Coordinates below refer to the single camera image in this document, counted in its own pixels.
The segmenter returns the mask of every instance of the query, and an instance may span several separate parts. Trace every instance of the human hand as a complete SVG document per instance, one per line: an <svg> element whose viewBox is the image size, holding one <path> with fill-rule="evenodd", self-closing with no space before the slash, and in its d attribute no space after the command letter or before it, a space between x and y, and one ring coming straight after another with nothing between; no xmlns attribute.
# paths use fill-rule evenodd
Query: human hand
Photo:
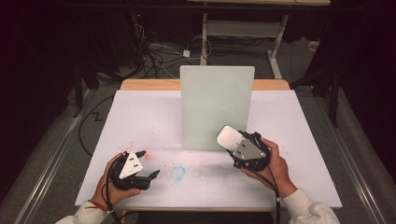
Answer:
<svg viewBox="0 0 396 224"><path fill-rule="evenodd" d="M99 203L103 207L107 208L107 204L103 197L106 195L106 187L104 185L107 182L107 172L110 168L111 163L115 161L117 158L119 158L122 155L122 153L119 153L117 156L115 156L113 159L111 159L106 166L105 173L102 175L102 177L99 179L99 183L96 187L96 191L93 194L91 200L93 202ZM140 194L140 189L128 189L128 190L122 190L122 189L117 189L112 182L108 183L108 194L110 196L110 202L113 205L116 205L119 203L121 200L134 197L135 195Z"/></svg>
<svg viewBox="0 0 396 224"><path fill-rule="evenodd" d="M265 167L265 169L259 171L258 173L267 178L273 185L275 184L275 179L280 197L287 197L297 190L290 180L288 164L286 163L285 159L279 156L279 149L276 143L265 138L262 138L262 142L271 149L271 161L269 168L271 169L274 178L271 176L271 172L268 167ZM261 181L265 187L272 189L268 183L255 174L251 173L249 170L242 168L241 171L247 176Z"/></svg>

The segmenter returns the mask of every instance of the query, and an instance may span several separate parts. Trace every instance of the wooden table edge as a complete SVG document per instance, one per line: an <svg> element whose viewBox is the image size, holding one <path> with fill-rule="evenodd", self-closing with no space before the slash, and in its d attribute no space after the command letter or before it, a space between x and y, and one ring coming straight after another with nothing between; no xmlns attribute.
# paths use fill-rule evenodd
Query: wooden table edge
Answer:
<svg viewBox="0 0 396 224"><path fill-rule="evenodd" d="M179 91L180 79L125 79L121 91ZM289 83L284 79L254 79L254 91L288 91Z"/></svg>

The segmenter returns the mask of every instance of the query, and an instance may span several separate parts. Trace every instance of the metal bar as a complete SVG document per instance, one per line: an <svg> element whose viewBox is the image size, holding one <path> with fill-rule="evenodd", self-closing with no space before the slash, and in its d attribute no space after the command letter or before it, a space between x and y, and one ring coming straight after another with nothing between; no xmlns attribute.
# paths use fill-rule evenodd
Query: metal bar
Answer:
<svg viewBox="0 0 396 224"><path fill-rule="evenodd" d="M68 145L70 139L74 134L74 130L78 127L81 123L83 116L88 111L88 105L93 99L94 92L91 90L87 90L84 98L86 99L86 104L83 107L81 113L79 113L77 118L72 119L71 125L67 130L64 138L62 139L60 145L49 159L43 173L38 178L37 183L35 184L32 193L30 194L29 198L27 199L25 205L23 206L20 214L18 215L17 219L15 220L14 224L28 224L32 223L35 213L37 212L41 202L43 201L48 189L50 188L50 184L52 183L53 178L55 177L63 159L64 155L68 150Z"/></svg>
<svg viewBox="0 0 396 224"><path fill-rule="evenodd" d="M332 126L332 122L327 117L327 106L323 102L322 98L316 97L316 103L319 107L319 110L325 119L327 125L332 130L332 134L337 141L339 146L339 153L341 159L343 160L344 165L346 166L346 171L348 172L353 184L355 185L356 191L358 192L359 196L361 197L361 202L364 205L368 216L370 217L372 223L374 224L385 224L387 221L384 219L384 216L379 209L377 202L375 201L375 197L364 180L364 177L361 174L353 156L349 152L349 148L345 143L343 137L339 133L338 129Z"/></svg>
<svg viewBox="0 0 396 224"><path fill-rule="evenodd" d="M207 13L204 13L204 18L202 22L202 51L201 51L201 62L200 65L206 65L207 58L207 47L206 47L206 38L207 38Z"/></svg>
<svg viewBox="0 0 396 224"><path fill-rule="evenodd" d="M277 53L277 49L279 49L280 41L282 40L282 35L283 32L285 31L286 28L286 22L288 21L289 15L283 15L282 17L282 22L279 24L279 27L276 32L276 39L275 39L275 44L274 48L271 51L270 59L274 59Z"/></svg>
<svg viewBox="0 0 396 224"><path fill-rule="evenodd" d="M133 4L83 4L83 3L66 3L64 1L58 2L58 7L78 9L78 10L121 10L121 11L189 11L195 13L242 13L242 12L257 12L270 14L294 14L294 13L319 13L323 14L347 14L353 12L363 12L363 7L308 7L308 6L269 6L269 5L246 5L246 4L223 4L223 5L133 5Z"/></svg>
<svg viewBox="0 0 396 224"><path fill-rule="evenodd" d="M277 65L276 58L271 58L271 50L267 51L268 62L271 65L271 69L273 71L273 75L275 79L281 79L282 75L280 74L279 66Z"/></svg>

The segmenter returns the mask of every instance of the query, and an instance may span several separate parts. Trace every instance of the power cord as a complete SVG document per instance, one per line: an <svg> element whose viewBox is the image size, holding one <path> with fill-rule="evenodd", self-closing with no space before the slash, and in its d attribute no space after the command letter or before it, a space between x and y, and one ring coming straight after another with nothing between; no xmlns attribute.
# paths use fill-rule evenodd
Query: power cord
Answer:
<svg viewBox="0 0 396 224"><path fill-rule="evenodd" d="M105 203L107 205L107 209L108 209L108 213L111 214L111 216L113 216L114 221L117 224L122 224L120 218L117 216L117 213L114 211L114 207L113 204L110 201L110 192L108 190L108 185L111 182L111 172L113 170L114 165L120 161L120 158L116 159L115 161L111 162L110 167L108 168L107 171L107 177L106 177L106 183L104 184L103 188L105 188L106 191L106 197L103 195L103 188L102 188L102 197L105 200Z"/></svg>
<svg viewBox="0 0 396 224"><path fill-rule="evenodd" d="M88 151L88 149L85 147L83 141L82 141L82 137L81 137L81 129L82 129L82 125L84 125L85 120L88 118L88 116L93 112L93 110L95 110L99 105L101 105L102 103L104 103L105 101L107 101L108 99L112 99L115 95L110 95L107 96L107 98L103 99L101 102L99 102L99 104L97 104L93 109L90 110L90 112L87 113L87 115L84 117L84 119L82 120L81 124L78 127L78 141L79 144L81 145L82 149L85 151L85 153L87 153L88 156L92 157L91 152Z"/></svg>
<svg viewBox="0 0 396 224"><path fill-rule="evenodd" d="M271 171L271 168L269 165L267 165L268 170L270 171L271 177L274 180L274 184L271 183L271 181L269 181L267 178L265 178L265 176L261 175L259 172L256 172L254 170L249 169L248 167L245 167L247 170L249 170L251 173L253 173L254 175L258 176L260 179L262 179L263 181L265 181L265 183L267 183L275 192L275 196L276 196L276 224L280 223L280 195L279 195L279 189L277 188L277 184L274 178L274 175Z"/></svg>

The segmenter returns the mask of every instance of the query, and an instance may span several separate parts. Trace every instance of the white sleeve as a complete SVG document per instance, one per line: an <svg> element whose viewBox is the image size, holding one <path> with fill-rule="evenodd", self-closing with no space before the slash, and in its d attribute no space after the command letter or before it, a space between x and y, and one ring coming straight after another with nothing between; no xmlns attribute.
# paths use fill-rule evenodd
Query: white sleeve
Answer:
<svg viewBox="0 0 396 224"><path fill-rule="evenodd" d="M56 224L98 224L107 217L99 208L89 208L95 206L90 202L85 202L73 216L64 217Z"/></svg>
<svg viewBox="0 0 396 224"><path fill-rule="evenodd" d="M297 189L282 202L289 210L290 224L340 223L332 209L325 203L314 203L302 189Z"/></svg>

